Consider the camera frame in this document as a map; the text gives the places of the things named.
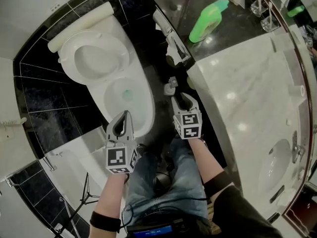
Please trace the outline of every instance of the person's left arm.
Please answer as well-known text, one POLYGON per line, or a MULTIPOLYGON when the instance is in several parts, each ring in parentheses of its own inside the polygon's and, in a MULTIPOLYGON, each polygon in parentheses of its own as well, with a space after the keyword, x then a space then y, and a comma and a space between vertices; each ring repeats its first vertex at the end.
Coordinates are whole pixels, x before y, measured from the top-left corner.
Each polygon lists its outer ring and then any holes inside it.
POLYGON ((112 224, 120 221, 120 205, 125 178, 126 174, 111 175, 108 178, 90 220, 91 225, 89 238, 116 237, 116 232, 107 231, 107 226, 115 226, 112 224), (105 224, 104 227, 99 226, 100 223, 103 222, 105 224), (94 225, 104 228, 105 230, 94 227, 94 225))

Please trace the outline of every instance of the black countertop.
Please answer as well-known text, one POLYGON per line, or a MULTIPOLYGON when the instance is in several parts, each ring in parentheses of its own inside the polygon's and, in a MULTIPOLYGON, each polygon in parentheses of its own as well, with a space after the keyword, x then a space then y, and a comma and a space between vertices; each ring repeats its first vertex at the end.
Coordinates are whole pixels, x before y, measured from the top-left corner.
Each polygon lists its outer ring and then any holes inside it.
POLYGON ((195 61, 265 33, 260 24, 261 18, 254 16, 250 10, 252 0, 246 0, 245 9, 230 2, 228 8, 222 12, 222 22, 203 41, 192 43, 188 37, 201 11, 217 0, 154 1, 195 61))

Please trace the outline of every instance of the toilet lid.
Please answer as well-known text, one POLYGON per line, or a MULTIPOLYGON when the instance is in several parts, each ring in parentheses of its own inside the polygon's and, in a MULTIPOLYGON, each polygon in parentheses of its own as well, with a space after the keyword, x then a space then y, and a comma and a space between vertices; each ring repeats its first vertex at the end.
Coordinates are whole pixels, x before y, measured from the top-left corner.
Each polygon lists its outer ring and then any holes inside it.
POLYGON ((91 30, 67 39, 59 56, 65 73, 85 85, 104 81, 129 65, 129 53, 121 41, 110 34, 91 30))

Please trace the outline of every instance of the black sleeve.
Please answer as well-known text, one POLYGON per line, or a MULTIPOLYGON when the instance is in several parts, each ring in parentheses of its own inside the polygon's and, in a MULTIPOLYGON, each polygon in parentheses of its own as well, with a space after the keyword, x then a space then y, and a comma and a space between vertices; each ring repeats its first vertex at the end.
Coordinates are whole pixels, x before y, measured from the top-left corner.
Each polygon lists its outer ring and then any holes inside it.
POLYGON ((283 238, 234 187, 226 188, 214 202, 216 223, 225 237, 283 238))

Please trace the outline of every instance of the glass cup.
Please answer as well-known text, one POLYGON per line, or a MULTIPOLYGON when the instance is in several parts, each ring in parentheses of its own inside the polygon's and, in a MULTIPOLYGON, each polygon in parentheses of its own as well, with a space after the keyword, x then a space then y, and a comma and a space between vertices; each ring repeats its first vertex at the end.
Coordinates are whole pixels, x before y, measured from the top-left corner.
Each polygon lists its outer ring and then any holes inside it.
POLYGON ((279 27, 277 19, 272 15, 272 24, 270 24, 269 16, 261 20, 261 26, 266 32, 272 32, 279 27))
POLYGON ((256 17, 261 17, 261 14, 267 10, 267 5, 265 2, 261 2, 261 11, 259 10, 259 1, 256 0, 251 4, 251 11, 256 17))

